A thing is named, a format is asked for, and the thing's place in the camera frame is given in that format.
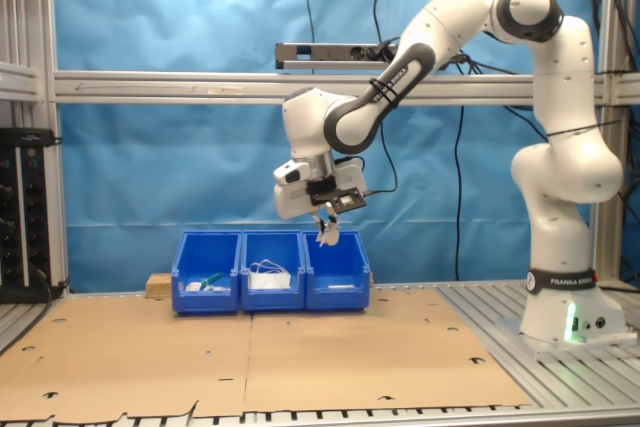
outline green object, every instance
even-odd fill
[[[565,342],[569,342],[573,337],[573,319],[576,316],[576,304],[575,302],[571,302],[569,307],[567,308],[567,320],[564,329],[564,340]]]
[[[224,274],[222,272],[218,272],[217,274],[213,274],[211,277],[204,279],[200,282],[200,289],[204,289],[207,285],[213,284],[216,280],[221,279]]]

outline green light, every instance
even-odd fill
[[[576,315],[576,303],[571,302],[567,307],[567,322],[564,327],[564,340],[569,342],[573,334],[573,319]]]

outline black bracket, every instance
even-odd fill
[[[311,195],[312,205],[324,205],[327,202],[331,204],[336,214],[349,212],[350,210],[359,209],[367,205],[367,201],[364,200],[362,192],[360,192],[357,187]]]
[[[0,129],[0,147],[49,147],[58,143],[51,129]]]

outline metal table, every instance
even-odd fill
[[[379,290],[435,288],[474,329],[485,347],[529,394],[534,406],[349,410],[322,412],[247,413],[242,417],[193,419],[190,414],[170,418],[122,418],[109,427],[204,427],[210,425],[640,425],[640,347],[593,349],[556,353],[535,362],[498,325],[501,319],[522,315],[527,292],[521,281],[455,282],[377,285]],[[640,295],[610,292],[637,319]],[[144,295],[97,294],[83,297]],[[42,306],[0,306],[0,348],[29,322]],[[0,427],[44,427],[54,419],[35,423],[7,423]]]

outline wooden block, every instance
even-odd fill
[[[171,298],[171,274],[151,274],[147,280],[147,299]]]

